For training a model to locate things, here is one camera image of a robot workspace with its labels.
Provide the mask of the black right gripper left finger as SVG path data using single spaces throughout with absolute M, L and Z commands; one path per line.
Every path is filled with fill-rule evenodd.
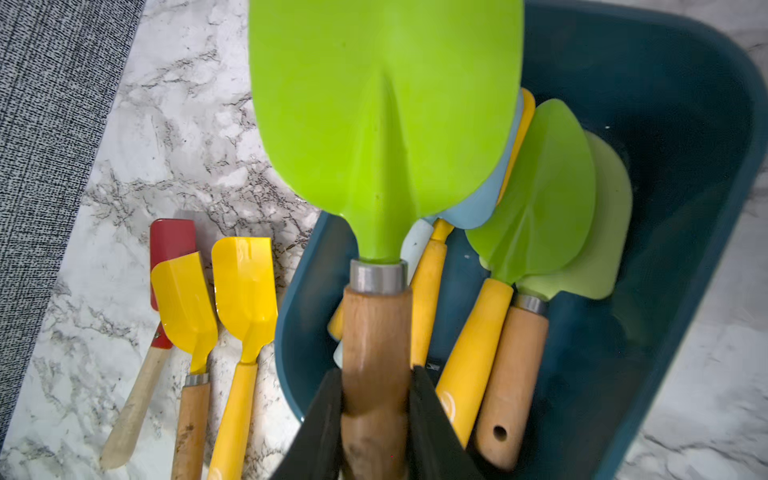
M 325 374 L 308 414 L 271 478 L 338 479 L 343 461 L 342 409 L 342 372 L 334 367 Z

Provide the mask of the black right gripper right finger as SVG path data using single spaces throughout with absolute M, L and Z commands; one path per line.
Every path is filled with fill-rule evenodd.
M 415 366 L 408 400 L 409 479 L 482 479 L 461 446 L 424 367 Z

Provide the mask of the red shovel wooden handle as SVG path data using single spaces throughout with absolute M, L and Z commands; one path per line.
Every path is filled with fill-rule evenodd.
M 159 263 L 196 251 L 193 220 L 161 218 L 150 225 L 150 270 Z M 119 468 L 131 458 L 172 348 L 172 342 L 159 323 L 131 392 L 103 447 L 100 466 L 104 470 Z

